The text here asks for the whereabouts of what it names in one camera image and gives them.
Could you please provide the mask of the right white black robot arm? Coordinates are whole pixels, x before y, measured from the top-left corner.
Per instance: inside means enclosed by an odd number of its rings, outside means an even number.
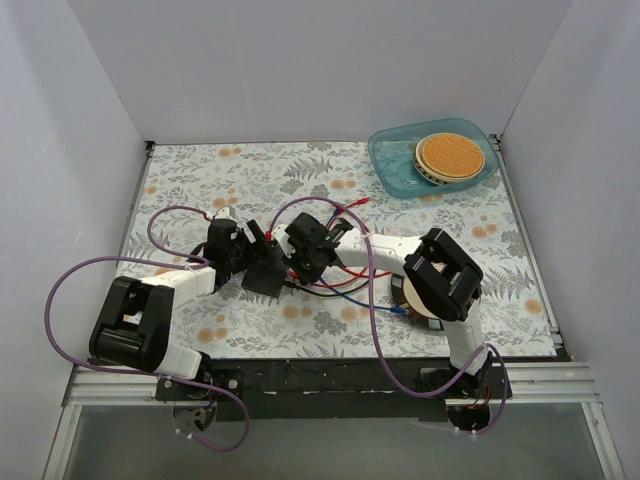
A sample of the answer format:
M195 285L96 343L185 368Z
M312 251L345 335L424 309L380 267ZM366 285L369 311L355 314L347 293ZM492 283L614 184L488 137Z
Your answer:
M486 389L491 353L479 319L483 273L446 232L433 228L423 236L387 236L344 219L329 230L301 213L289 225L278 226L274 238L303 283L318 281L333 266L382 270L409 281L444 326L454 389L469 398Z

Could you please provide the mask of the black network switch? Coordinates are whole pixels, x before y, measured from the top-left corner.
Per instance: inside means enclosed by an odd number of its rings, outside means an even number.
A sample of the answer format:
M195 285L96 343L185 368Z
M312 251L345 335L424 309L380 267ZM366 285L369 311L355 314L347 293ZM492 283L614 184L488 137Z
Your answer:
M242 288L261 295L278 298L287 276L284 253L276 241L258 245L247 261Z

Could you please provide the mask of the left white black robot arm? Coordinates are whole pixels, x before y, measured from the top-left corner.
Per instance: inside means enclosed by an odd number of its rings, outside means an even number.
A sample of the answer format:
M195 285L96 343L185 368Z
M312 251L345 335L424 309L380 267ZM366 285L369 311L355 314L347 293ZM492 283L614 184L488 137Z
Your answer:
M255 221L248 228L252 238L235 220L214 218L202 247L204 264L142 279L116 278L89 340L91 356L177 377L188 398L205 398L213 377L201 367L202 353L170 341L172 318L184 304L214 293L238 272L249 273L276 251L277 243Z

